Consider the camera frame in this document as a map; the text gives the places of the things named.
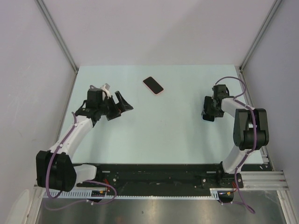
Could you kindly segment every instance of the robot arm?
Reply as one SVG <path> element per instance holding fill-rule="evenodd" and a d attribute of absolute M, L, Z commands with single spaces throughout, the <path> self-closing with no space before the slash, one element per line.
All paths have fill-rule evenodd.
<path fill-rule="evenodd" d="M 76 149 L 101 116 L 105 115 L 107 120 L 112 120 L 120 117 L 123 112 L 133 109 L 119 91 L 115 93 L 119 101 L 116 104 L 108 90 L 108 84 L 101 88 L 91 86 L 87 92 L 87 100 L 73 114 L 74 124 L 49 151 L 40 151 L 37 154 L 38 186 L 48 185 L 50 189 L 71 191 L 75 184 L 95 178 L 95 166 L 87 164 L 73 166 L 71 160 Z"/>
<path fill-rule="evenodd" d="M 227 112 L 235 119 L 233 132 L 235 145 L 228 157 L 222 162 L 224 173 L 233 174 L 236 167 L 241 163 L 246 154 L 252 150 L 254 145 L 252 116 L 248 106 L 236 101 L 234 97 L 229 95 L 226 85 L 215 85 L 213 91 L 214 95 L 212 97 L 205 97 L 202 118 L 213 122 L 215 117 L 223 117 L 224 112 Z M 254 112 L 254 119 L 256 120 L 257 143 L 255 150 L 259 150 L 269 142 L 267 113 L 264 109 L 251 109 Z"/>

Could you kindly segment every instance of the table top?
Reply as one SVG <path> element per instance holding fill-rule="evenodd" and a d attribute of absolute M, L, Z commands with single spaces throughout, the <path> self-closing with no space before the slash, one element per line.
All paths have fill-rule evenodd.
<path fill-rule="evenodd" d="M 152 76 L 164 91 L 154 95 L 142 81 Z M 233 143 L 234 119 L 227 113 L 215 122 L 201 118 L 205 96 L 224 77 L 237 77 L 233 65 L 81 66 L 62 133 L 72 114 L 86 99 L 89 86 L 108 83 L 120 91 L 134 110 L 107 121 L 102 117 L 82 140 L 73 163 L 207 164 L 220 163 Z M 241 90 L 237 80 L 225 79 L 231 95 Z M 259 151 L 246 163 L 261 164 Z"/>

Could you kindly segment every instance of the white wall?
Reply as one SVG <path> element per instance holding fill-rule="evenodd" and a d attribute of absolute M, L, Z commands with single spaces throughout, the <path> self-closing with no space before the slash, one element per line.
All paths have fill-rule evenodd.
<path fill-rule="evenodd" d="M 240 65 L 274 0 L 45 0 L 78 65 Z"/>
<path fill-rule="evenodd" d="M 0 2 L 0 223 L 55 141 L 74 73 L 33 0 Z"/>
<path fill-rule="evenodd" d="M 299 1 L 285 0 L 245 68 L 256 107 L 268 113 L 268 150 L 299 208 Z"/>

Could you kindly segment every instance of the shiny floor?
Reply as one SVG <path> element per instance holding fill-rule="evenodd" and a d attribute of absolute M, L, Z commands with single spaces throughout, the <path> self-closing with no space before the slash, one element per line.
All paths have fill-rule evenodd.
<path fill-rule="evenodd" d="M 60 211 L 48 211 L 41 205 L 37 224 L 285 224 L 275 191 L 243 192 L 244 206 L 223 205 L 209 200 L 142 200 L 119 199 L 107 205 L 79 203 Z M 49 207 L 58 208 L 74 199 L 44 199 Z M 240 201 L 238 195 L 234 201 Z"/>

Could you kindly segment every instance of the black smartphone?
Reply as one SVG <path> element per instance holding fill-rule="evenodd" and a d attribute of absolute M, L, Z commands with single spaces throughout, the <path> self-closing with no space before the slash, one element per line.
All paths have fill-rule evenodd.
<path fill-rule="evenodd" d="M 157 83 L 156 80 L 154 80 L 153 77 L 148 77 L 145 80 L 143 80 L 143 83 L 148 87 L 148 89 L 150 91 L 152 91 L 152 93 L 154 93 L 155 95 L 158 95 L 159 93 L 163 92 L 163 87 Z"/>

